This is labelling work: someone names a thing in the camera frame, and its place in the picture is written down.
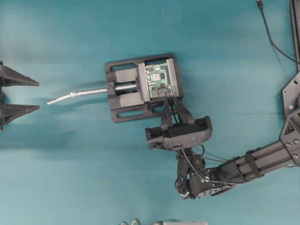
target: black cable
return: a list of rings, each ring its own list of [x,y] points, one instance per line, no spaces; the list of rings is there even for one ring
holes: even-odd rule
[[[200,175],[200,174],[197,172],[197,170],[194,168],[194,166],[193,166],[193,165],[191,164],[191,162],[189,161],[189,159],[188,159],[188,157],[187,157],[187,155],[186,155],[186,153],[185,153],[185,151],[184,151],[182,145],[181,145],[181,144],[178,144],[178,146],[181,148],[181,151],[182,151],[184,157],[186,158],[187,163],[191,166],[191,168],[193,169],[194,173],[195,173],[198,177],[200,177],[201,179],[208,180],[208,181],[210,181],[210,182],[212,182],[212,183],[225,184],[225,185],[228,185],[228,184],[230,184],[230,185],[238,185],[238,184],[245,184],[245,183],[248,182],[248,181],[245,181],[245,182],[243,182],[243,183],[234,183],[234,182],[226,182],[226,181],[211,180],[211,179],[209,179],[209,178],[203,177],[202,175]]]
[[[202,152],[202,155],[201,155],[201,157],[205,154],[205,147],[204,147],[204,145],[203,144],[201,144],[201,147],[202,147],[202,149],[203,149],[203,152]]]
[[[170,104],[170,101],[169,101],[169,99],[168,99],[168,102],[169,102],[169,105],[170,105],[170,107],[171,107],[172,114],[173,114],[173,117],[174,117],[174,119],[175,119],[175,122],[176,122],[176,123],[178,123],[178,121],[177,121],[177,118],[176,118],[176,116],[175,116],[174,109],[173,109],[173,103],[172,103],[172,104]]]
[[[265,17],[265,15],[264,15],[264,11],[263,11],[263,2],[262,2],[262,0],[256,0],[256,3],[257,3],[257,6],[259,7],[259,9],[260,9],[261,12],[262,12],[263,22],[264,22],[264,25],[265,25],[265,27],[266,27],[266,30],[267,30],[267,33],[268,33],[268,37],[269,37],[269,40],[270,40],[271,44],[272,44],[272,45],[274,46],[274,48],[275,48],[277,51],[279,51],[282,55],[284,55],[284,56],[287,57],[288,59],[290,59],[290,60],[292,60],[292,61],[294,61],[294,62],[300,64],[299,61],[293,59],[292,57],[290,57],[289,55],[287,55],[287,54],[285,54],[283,51],[281,51],[281,50],[277,47],[277,45],[273,42],[273,39],[272,39],[271,34],[270,34],[269,27],[268,27],[268,24],[267,24],[267,21],[266,21],[266,17]]]

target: screw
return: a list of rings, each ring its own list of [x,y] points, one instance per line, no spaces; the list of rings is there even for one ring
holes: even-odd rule
[[[129,90],[129,89],[136,89],[136,83],[131,83],[131,82],[125,82],[122,84],[117,84],[114,87],[115,90]],[[72,91],[67,95],[57,97],[54,99],[51,99],[47,102],[47,105],[51,105],[53,103],[65,100],[67,98],[72,98],[76,96],[82,96],[82,95],[92,95],[92,94],[98,94],[98,93],[103,93],[107,92],[107,89],[102,88],[102,89],[95,89],[95,90],[84,90],[84,91]]]
[[[292,157],[293,159],[299,159],[299,156],[297,154],[294,154]]]

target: robotic arm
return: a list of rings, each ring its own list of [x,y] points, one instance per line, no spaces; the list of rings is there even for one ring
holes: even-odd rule
[[[145,130],[148,146],[177,152],[175,187],[183,199],[215,196],[237,185],[262,178],[279,168],[300,166],[299,85],[300,73],[283,90],[285,123],[279,140],[263,148],[247,151],[244,156],[234,157],[218,167],[205,168],[203,155],[192,151],[192,147],[210,139],[210,118],[207,116],[194,120],[182,101],[175,97],[165,101],[161,127]],[[172,111],[175,117],[173,105],[179,119],[174,124],[171,114]]]

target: teal cloth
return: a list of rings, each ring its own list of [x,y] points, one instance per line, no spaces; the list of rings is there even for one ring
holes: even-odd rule
[[[289,1],[263,2],[274,41],[293,56]],[[103,87],[106,62],[170,52],[185,106],[211,117],[208,157],[278,139],[281,90],[296,65],[271,47],[255,0],[0,0],[0,59],[41,84],[4,88],[6,102],[40,110],[0,134],[0,224],[299,223],[298,168],[184,201],[174,188],[175,153],[146,144],[144,129],[160,118],[113,123],[105,94],[46,105]]]

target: microchip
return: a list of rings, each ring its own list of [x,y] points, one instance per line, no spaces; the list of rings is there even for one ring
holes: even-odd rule
[[[151,78],[152,78],[152,81],[159,81],[160,80],[159,74],[152,74]]]
[[[152,93],[152,97],[153,98],[157,98],[158,97],[158,91],[157,90],[153,90],[151,93]]]

